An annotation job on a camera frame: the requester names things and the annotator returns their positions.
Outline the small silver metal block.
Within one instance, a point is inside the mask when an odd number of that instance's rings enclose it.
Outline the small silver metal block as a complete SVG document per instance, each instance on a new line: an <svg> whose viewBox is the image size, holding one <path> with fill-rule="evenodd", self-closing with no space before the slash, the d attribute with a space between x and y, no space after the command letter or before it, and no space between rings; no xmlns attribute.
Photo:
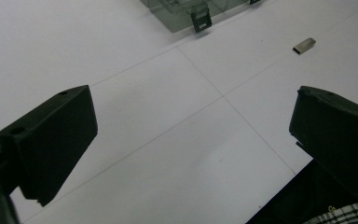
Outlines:
<svg viewBox="0 0 358 224"><path fill-rule="evenodd" d="M304 52L311 49L316 44L316 40L309 37L302 42L298 43L293 47L293 51L296 52L298 55L303 54Z"/></svg>

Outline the clear plastic storage box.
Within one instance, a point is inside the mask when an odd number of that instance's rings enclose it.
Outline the clear plastic storage box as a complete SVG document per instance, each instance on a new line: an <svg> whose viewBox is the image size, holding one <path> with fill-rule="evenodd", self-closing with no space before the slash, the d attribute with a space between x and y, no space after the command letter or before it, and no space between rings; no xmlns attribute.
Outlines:
<svg viewBox="0 0 358 224"><path fill-rule="evenodd" d="M192 26L199 33L213 25L212 17L262 0L140 0L172 32Z"/></svg>

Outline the plaid cloth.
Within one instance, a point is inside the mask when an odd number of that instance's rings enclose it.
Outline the plaid cloth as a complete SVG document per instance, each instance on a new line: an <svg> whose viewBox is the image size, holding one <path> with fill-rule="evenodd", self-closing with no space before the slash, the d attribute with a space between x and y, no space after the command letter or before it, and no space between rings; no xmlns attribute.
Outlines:
<svg viewBox="0 0 358 224"><path fill-rule="evenodd" d="M303 224L358 224L358 203L336 208Z"/></svg>

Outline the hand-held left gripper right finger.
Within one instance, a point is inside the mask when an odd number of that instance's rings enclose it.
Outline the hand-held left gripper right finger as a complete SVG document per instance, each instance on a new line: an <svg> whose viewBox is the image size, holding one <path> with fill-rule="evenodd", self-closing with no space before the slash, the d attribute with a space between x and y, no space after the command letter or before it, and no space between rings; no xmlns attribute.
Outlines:
<svg viewBox="0 0 358 224"><path fill-rule="evenodd" d="M358 197L358 104L331 91L302 86L297 91L289 133Z"/></svg>

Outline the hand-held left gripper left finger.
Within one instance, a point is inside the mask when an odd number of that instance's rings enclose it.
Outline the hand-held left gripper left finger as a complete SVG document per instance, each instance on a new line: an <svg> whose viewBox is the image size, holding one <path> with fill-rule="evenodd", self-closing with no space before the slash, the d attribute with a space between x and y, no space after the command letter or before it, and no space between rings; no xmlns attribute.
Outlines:
<svg viewBox="0 0 358 224"><path fill-rule="evenodd" d="M51 202L98 133L87 85L61 91L0 131L4 193Z"/></svg>

